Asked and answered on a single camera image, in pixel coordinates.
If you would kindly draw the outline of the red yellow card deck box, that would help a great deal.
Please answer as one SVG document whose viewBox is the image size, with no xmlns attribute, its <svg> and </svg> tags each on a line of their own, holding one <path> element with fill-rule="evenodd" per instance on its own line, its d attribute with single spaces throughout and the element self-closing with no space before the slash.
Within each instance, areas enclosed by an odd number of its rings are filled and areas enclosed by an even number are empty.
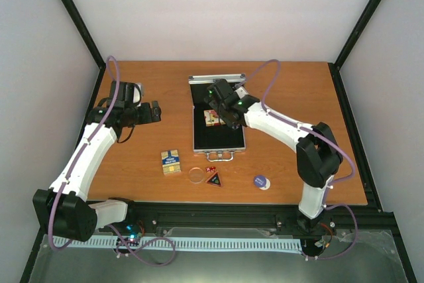
<svg viewBox="0 0 424 283">
<path fill-rule="evenodd" d="M 203 116 L 206 127 L 221 126 L 225 124 L 224 120 L 222 120 L 213 109 L 205 110 Z"/>
</svg>

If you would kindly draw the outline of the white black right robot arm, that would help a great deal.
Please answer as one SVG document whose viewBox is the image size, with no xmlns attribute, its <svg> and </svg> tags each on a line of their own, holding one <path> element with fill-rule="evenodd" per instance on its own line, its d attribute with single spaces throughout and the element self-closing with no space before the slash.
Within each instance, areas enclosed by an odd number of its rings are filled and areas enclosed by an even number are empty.
<svg viewBox="0 0 424 283">
<path fill-rule="evenodd" d="M 312 220 L 325 208 L 330 183 L 338 172 L 343 156 L 330 127 L 302 123 L 268 107 L 242 85 L 232 86 L 219 79 L 207 88 L 205 102 L 217 112 L 226 126 L 261 131 L 292 149 L 297 173 L 303 181 L 299 212 Z"/>
</svg>

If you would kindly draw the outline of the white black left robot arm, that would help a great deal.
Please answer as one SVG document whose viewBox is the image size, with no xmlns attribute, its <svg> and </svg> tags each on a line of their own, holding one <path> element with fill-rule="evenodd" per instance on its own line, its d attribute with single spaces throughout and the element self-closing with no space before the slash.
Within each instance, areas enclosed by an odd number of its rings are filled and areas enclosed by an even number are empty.
<svg viewBox="0 0 424 283">
<path fill-rule="evenodd" d="M 109 96 L 89 112 L 82 138 L 65 168 L 48 189 L 34 194 L 36 216 L 51 243 L 55 237 L 85 242 L 112 223 L 126 232 L 137 226 L 131 200 L 109 198 L 89 204 L 87 198 L 103 158 L 115 143 L 123 142 L 123 129 L 161 120 L 158 102 L 144 102 L 143 95 L 140 83 L 111 82 Z"/>
</svg>

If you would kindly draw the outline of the aluminium poker case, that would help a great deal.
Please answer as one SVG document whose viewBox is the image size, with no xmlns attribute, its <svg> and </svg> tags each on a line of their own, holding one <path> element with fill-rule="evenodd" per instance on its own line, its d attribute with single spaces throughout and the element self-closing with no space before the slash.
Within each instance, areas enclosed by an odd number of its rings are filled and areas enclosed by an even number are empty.
<svg viewBox="0 0 424 283">
<path fill-rule="evenodd" d="M 233 87 L 245 79 L 244 74 L 190 76 L 188 80 L 193 102 L 193 151 L 203 153 L 210 162 L 232 161 L 236 152 L 246 150 L 244 128 L 231 129 L 226 124 L 206 127 L 203 112 L 213 109 L 204 100 L 207 87 L 218 79 L 226 79 Z"/>
</svg>

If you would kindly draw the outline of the blue gold card deck box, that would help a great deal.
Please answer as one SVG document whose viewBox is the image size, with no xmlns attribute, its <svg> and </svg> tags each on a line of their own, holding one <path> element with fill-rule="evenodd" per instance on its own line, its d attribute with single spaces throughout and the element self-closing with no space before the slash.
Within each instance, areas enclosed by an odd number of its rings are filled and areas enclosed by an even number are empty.
<svg viewBox="0 0 424 283">
<path fill-rule="evenodd" d="M 161 152 L 163 174 L 175 174 L 182 171 L 180 157 L 177 149 Z"/>
</svg>

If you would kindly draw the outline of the red dice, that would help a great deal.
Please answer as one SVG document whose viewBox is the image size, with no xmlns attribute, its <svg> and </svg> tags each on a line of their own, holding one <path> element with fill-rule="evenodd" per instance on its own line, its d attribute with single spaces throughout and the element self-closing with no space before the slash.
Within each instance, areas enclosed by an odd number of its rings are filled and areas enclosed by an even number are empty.
<svg viewBox="0 0 424 283">
<path fill-rule="evenodd" d="M 216 167 L 214 166 L 206 167 L 206 173 L 213 173 L 215 171 L 216 171 Z"/>
</svg>

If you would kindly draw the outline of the red black triangular chip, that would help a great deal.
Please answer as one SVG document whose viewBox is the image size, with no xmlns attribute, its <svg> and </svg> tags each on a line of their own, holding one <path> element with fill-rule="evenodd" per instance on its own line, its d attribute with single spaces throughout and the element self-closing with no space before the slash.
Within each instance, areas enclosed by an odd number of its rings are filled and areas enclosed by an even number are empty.
<svg viewBox="0 0 424 283">
<path fill-rule="evenodd" d="M 206 179 L 205 183 L 210 186 L 217 186 L 217 187 L 223 186 L 223 183 L 221 181 L 221 177 L 218 171 L 212 173 L 212 175 L 210 175 L 210 177 Z"/>
</svg>

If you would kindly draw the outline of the clear round dealer button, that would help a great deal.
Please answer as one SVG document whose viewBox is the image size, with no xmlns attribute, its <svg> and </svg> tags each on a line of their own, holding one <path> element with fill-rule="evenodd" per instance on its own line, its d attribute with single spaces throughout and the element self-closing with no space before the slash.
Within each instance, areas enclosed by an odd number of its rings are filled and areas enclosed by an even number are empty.
<svg viewBox="0 0 424 283">
<path fill-rule="evenodd" d="M 205 179 L 205 171 L 199 167 L 193 167 L 188 172 L 189 181 L 193 184 L 200 184 Z"/>
</svg>

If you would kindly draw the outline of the purple round blind button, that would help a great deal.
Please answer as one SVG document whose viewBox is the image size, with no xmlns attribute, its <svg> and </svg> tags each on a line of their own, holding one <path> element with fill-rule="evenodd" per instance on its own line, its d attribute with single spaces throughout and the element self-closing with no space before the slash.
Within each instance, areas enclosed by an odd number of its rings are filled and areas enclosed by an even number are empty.
<svg viewBox="0 0 424 283">
<path fill-rule="evenodd" d="M 257 175 L 253 179 L 254 185 L 258 188 L 263 188 L 267 184 L 267 178 L 263 175 Z"/>
</svg>

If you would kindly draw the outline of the white round button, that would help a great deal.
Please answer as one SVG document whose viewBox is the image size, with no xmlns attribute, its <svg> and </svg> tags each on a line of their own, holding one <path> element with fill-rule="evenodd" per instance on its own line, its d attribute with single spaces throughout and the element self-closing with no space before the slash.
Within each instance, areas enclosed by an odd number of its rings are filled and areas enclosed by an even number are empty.
<svg viewBox="0 0 424 283">
<path fill-rule="evenodd" d="M 258 183 L 260 184 L 261 190 L 267 190 L 270 188 L 270 181 L 267 178 L 260 178 L 258 180 Z"/>
</svg>

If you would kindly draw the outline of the black aluminium frame rail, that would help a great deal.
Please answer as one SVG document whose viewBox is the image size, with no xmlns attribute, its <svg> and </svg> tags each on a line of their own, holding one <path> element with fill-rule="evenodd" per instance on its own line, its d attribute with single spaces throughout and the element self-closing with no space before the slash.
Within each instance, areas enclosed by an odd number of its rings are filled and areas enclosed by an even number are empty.
<svg viewBox="0 0 424 283">
<path fill-rule="evenodd" d="M 145 231 L 156 235 L 174 227 L 269 229 L 278 235 L 302 239 L 321 236 L 326 227 L 334 233 L 343 230 L 352 233 L 358 229 L 399 234 L 393 213 L 368 206 L 336 207 L 323 211 L 311 221 L 294 205 L 115 203 L 126 211 L 123 216 L 103 202 L 79 203 L 73 199 L 57 208 L 53 234 L 84 242 L 96 230 L 108 225 L 114 225 L 125 234 Z"/>
</svg>

